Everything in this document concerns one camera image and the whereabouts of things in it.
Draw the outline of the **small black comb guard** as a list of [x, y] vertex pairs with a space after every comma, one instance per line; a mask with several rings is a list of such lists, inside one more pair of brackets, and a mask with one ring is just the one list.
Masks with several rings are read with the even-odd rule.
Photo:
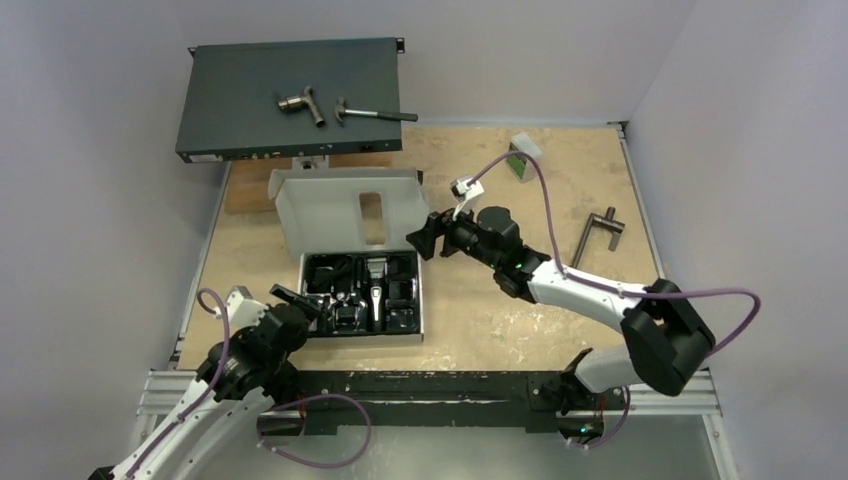
[[357, 331], [360, 326], [360, 308], [356, 306], [342, 306], [335, 311], [335, 329], [339, 332]]

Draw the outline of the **white hair clipper kit box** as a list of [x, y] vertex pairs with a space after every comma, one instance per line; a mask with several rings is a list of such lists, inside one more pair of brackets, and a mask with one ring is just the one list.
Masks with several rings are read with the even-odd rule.
[[[416, 250], [406, 235], [419, 229], [430, 203], [414, 168], [275, 170], [268, 185], [286, 249], [308, 254]], [[355, 343], [419, 343], [421, 337], [315, 338]]]

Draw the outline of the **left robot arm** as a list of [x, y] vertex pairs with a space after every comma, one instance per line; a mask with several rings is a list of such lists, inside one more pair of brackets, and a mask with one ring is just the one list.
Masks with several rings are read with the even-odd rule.
[[327, 310], [315, 299], [275, 284], [275, 305], [242, 287], [221, 296], [210, 288], [199, 306], [223, 323], [224, 339], [208, 351], [175, 407], [125, 460], [99, 467], [93, 479], [193, 479], [261, 408], [284, 409], [297, 399], [291, 353]]

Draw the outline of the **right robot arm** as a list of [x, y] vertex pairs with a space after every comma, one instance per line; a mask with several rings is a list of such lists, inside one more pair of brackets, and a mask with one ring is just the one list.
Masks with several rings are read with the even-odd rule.
[[508, 296], [560, 307], [620, 333], [623, 344], [586, 349], [563, 371], [561, 392], [573, 406], [634, 384], [677, 396], [715, 346], [713, 333], [676, 284], [621, 283], [559, 267], [524, 243], [504, 207], [486, 207], [478, 215], [433, 212], [406, 239], [425, 260], [463, 253], [490, 267]]

